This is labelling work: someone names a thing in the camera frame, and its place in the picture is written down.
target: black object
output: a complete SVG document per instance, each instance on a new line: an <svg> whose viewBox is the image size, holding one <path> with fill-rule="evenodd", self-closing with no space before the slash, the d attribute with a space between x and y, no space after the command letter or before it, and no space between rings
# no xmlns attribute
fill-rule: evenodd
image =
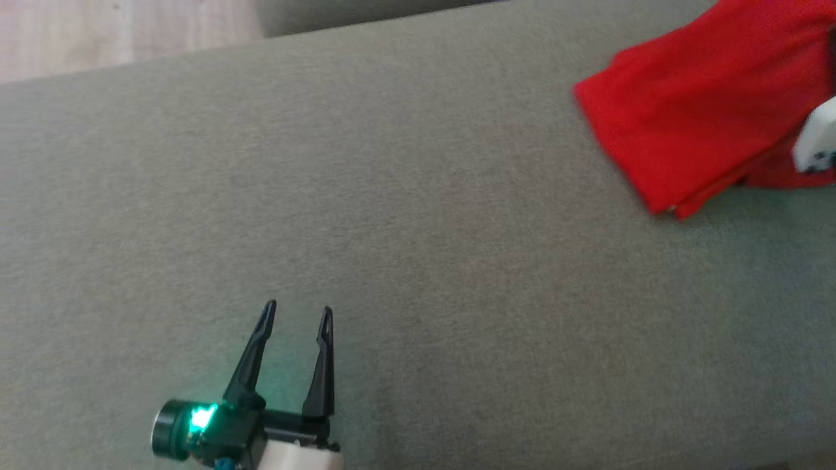
<svg viewBox="0 0 836 470"><path fill-rule="evenodd" d="M160 409L151 431L151 451L157 457L184 461L189 456L208 467L227 466L256 470L268 440L298 442L302 446L328 448L329 418L334 414L334 331L333 312L325 307L319 323L319 356L302 414L266 410L256 391L264 345L273 332L276 301L264 306L256 328L232 374L223 402L169 400ZM203 427L192 415L210 416Z"/></svg>

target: green light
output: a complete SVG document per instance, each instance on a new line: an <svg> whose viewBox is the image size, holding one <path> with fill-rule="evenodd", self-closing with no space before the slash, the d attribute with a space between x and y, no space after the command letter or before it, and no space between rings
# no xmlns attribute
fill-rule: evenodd
<svg viewBox="0 0 836 470"><path fill-rule="evenodd" d="M209 406L209 408L195 408L191 410L190 428L192 431L205 431L209 426L209 421L212 420L212 415L215 414L217 405Z"/></svg>

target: red garment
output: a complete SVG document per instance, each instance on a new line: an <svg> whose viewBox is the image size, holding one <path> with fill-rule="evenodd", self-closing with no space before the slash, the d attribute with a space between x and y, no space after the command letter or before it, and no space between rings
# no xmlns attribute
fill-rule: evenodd
<svg viewBox="0 0 836 470"><path fill-rule="evenodd" d="M737 182L833 184L792 148L833 97L833 0L721 0L693 23L617 54L575 86L604 150L653 213L685 218Z"/></svg>

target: robotic arm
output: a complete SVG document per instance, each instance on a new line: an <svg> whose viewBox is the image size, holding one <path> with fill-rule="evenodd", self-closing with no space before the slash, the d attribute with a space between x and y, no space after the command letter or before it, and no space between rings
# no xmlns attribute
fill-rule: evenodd
<svg viewBox="0 0 836 470"><path fill-rule="evenodd" d="M333 313L319 323L319 357L302 413L268 410L255 391L264 345L273 332L276 301L256 323L220 403L169 400L157 413L151 451L215 470L340 470L339 444L329 443L334 414Z"/></svg>

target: gray couch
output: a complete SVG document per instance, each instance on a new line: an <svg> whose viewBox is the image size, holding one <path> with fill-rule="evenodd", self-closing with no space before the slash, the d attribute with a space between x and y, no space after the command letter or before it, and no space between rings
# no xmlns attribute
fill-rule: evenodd
<svg viewBox="0 0 836 470"><path fill-rule="evenodd" d="M175 468L263 303L325 304L348 468L748 468L836 447L836 191L650 217L570 93L711 2L515 0L0 87L5 468Z"/></svg>

